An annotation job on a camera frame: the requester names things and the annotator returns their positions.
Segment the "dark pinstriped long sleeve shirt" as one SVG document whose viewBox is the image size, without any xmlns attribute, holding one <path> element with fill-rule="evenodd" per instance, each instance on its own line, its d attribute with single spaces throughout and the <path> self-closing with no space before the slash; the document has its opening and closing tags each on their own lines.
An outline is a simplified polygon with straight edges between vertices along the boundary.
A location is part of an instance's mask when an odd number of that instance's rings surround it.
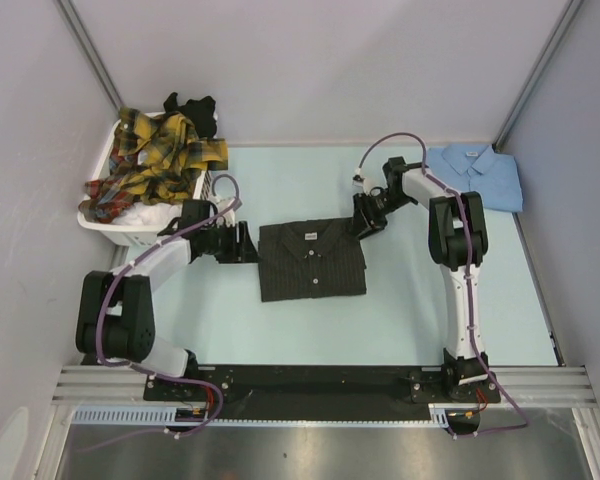
<svg viewBox="0 0 600 480">
<path fill-rule="evenodd" d="M 262 226 L 258 274 L 263 302 L 367 293 L 366 262 L 348 218 Z"/>
</svg>

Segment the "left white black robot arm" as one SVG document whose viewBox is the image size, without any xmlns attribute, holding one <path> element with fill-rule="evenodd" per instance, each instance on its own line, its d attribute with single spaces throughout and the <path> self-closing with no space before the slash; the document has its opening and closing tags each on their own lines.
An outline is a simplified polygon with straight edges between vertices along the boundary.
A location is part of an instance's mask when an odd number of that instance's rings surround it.
<svg viewBox="0 0 600 480">
<path fill-rule="evenodd" d="M 128 366 L 166 380 L 177 398 L 201 387 L 196 355 L 156 333 L 153 294 L 203 256 L 220 264 L 254 264 L 256 247 L 246 221 L 235 211 L 241 200 L 187 200 L 181 214 L 157 233 L 142 254 L 84 280 L 75 334 L 77 350 L 109 367 Z"/>
</svg>

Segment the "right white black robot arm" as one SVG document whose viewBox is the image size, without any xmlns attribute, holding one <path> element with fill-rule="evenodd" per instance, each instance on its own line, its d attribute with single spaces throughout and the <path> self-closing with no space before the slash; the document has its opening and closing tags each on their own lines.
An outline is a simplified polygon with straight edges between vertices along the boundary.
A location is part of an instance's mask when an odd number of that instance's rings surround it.
<svg viewBox="0 0 600 480">
<path fill-rule="evenodd" d="M 388 215 L 414 204 L 428 212 L 428 249 L 441 269 L 448 316 L 443 349 L 441 388 L 453 401 L 473 400 L 478 385 L 488 381 L 488 356 L 478 314 L 478 278 L 488 251 L 481 196 L 460 193 L 444 184 L 422 163 L 390 158 L 382 167 L 386 185 L 369 188 L 360 170 L 353 183 L 351 233 L 362 240 L 383 231 Z"/>
</svg>

